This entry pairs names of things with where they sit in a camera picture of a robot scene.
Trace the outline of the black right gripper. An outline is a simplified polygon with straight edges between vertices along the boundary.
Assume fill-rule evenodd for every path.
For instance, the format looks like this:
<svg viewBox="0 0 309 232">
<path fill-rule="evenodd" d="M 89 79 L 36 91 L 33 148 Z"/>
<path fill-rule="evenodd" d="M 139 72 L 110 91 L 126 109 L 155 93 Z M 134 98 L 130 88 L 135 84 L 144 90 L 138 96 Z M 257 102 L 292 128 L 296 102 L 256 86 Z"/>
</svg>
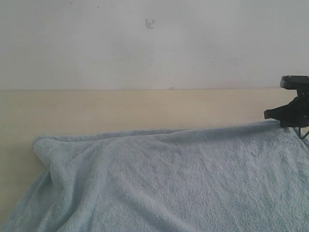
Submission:
<svg viewBox="0 0 309 232">
<path fill-rule="evenodd" d="M 288 104 L 264 111 L 264 119 L 280 120 L 283 128 L 309 126 L 309 90 L 297 89 L 297 96 Z"/>
</svg>

